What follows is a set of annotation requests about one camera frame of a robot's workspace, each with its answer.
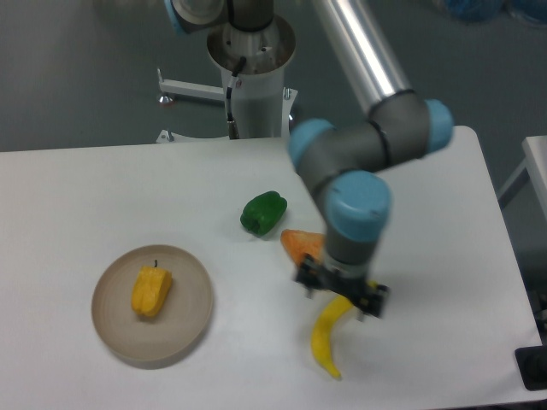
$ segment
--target green bell pepper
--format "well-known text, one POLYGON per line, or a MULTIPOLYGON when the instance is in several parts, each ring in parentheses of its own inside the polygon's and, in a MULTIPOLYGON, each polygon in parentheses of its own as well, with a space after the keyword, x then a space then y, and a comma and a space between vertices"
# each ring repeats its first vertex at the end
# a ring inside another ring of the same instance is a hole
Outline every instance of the green bell pepper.
POLYGON ((279 222, 285 210, 287 200, 271 190, 251 199, 241 214, 241 225, 261 237, 266 235, 279 222))

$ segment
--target yellow food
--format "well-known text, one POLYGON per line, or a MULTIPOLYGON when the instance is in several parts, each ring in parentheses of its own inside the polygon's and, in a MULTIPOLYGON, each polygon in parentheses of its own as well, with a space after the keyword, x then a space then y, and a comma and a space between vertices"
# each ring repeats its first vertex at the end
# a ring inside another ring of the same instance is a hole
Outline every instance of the yellow food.
POLYGON ((348 299, 336 296, 321 312, 311 333, 311 352, 315 360, 336 379, 342 375, 332 361, 331 330, 336 321, 352 307, 348 299))
POLYGON ((170 271, 160 267, 141 267, 133 286, 131 308, 137 314, 156 316, 162 309, 172 281, 170 271))
POLYGON ((295 231, 285 229, 281 232, 281 243, 297 266, 300 266, 304 256, 309 254, 320 259, 325 235, 320 233, 295 231))

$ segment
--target plate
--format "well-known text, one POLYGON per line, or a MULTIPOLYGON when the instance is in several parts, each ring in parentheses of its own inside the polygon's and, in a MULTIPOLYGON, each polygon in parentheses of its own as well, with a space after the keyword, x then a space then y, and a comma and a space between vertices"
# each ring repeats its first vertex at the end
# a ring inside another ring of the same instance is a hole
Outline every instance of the plate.
POLYGON ((151 245, 126 253, 99 279, 91 316, 97 334, 120 359, 142 368, 170 366, 201 340, 213 308, 207 271, 192 254, 167 245, 151 245), (131 295, 143 265, 173 274, 160 313, 153 318, 131 309, 131 295))

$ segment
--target banana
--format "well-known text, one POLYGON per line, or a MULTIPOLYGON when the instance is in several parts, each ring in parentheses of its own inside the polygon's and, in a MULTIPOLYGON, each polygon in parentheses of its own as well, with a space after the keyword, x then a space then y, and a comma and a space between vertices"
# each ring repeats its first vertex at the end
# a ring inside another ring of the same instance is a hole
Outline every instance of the banana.
POLYGON ((317 318, 311 332, 311 353, 333 378, 340 379, 342 375, 332 362, 331 330, 340 317, 348 312, 353 305, 343 296, 334 298, 317 318))

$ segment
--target table surface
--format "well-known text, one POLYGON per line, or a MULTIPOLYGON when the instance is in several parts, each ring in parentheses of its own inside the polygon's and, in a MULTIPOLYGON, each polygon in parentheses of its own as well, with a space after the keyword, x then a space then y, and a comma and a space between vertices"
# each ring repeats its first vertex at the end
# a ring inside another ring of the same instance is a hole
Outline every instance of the table surface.
POLYGON ((292 281, 282 229, 323 224, 285 141, 213 141, 0 155, 1 408, 441 408, 532 401, 514 350, 539 345, 476 135, 381 173, 394 207, 373 278, 383 319, 336 327, 344 379, 309 335, 332 299, 292 281), (289 202, 263 239, 238 217, 253 196, 289 202), (117 360, 91 322, 108 265, 153 243, 192 252, 215 291, 211 326, 174 366, 117 360))
POLYGON ((528 137, 522 143, 526 169, 547 218, 547 136, 528 137))

